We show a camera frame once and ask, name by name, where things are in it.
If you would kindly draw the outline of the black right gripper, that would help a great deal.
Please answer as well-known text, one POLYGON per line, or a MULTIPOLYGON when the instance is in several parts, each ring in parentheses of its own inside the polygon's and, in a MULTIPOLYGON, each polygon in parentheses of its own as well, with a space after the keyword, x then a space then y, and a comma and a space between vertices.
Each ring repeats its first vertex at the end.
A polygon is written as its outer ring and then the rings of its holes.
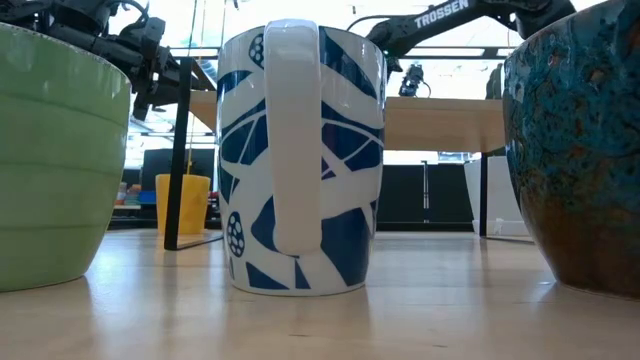
POLYGON ((419 86, 424 83, 424 71, 421 64, 411 64, 402 80, 399 95, 401 97, 415 97, 419 86))

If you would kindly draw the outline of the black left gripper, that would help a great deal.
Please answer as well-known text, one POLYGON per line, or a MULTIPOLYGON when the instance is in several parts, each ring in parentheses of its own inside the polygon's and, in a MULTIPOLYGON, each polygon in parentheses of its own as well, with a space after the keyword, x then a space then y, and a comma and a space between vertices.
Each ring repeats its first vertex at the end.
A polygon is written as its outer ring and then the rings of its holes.
POLYGON ((157 53, 147 60, 140 70, 140 76, 135 81, 132 116, 144 121, 149 108, 170 104, 173 100, 171 79, 165 72, 169 69, 168 60, 170 51, 165 47, 159 47, 157 53))

